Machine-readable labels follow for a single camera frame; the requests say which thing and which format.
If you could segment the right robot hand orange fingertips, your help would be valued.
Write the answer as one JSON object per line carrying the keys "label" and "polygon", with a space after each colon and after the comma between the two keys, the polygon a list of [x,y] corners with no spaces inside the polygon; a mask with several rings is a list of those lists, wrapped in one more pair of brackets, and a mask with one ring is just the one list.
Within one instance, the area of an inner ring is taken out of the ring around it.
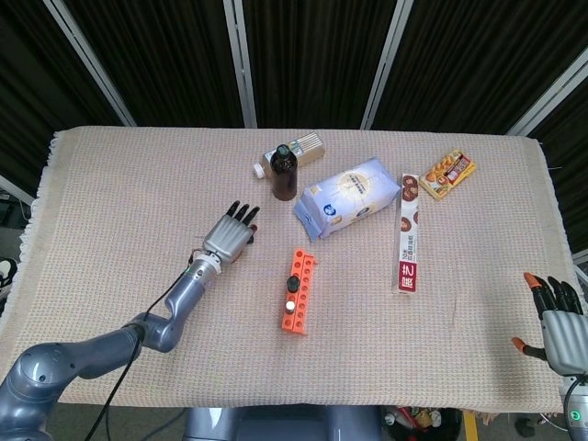
{"label": "right robot hand orange fingertips", "polygon": [[576,290],[566,281],[547,280],[525,272],[543,337],[541,348],[513,337],[514,347],[525,356],[548,363],[562,377],[587,374],[587,315]]}

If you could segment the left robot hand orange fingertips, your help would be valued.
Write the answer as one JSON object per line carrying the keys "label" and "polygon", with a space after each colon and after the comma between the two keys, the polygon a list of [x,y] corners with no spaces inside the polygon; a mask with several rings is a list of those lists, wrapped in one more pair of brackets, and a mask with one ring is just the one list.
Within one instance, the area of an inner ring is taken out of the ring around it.
{"label": "left robot hand orange fingertips", "polygon": [[205,236],[202,248],[215,254],[222,265],[233,263],[243,249],[254,241],[252,224],[260,208],[234,201]]}

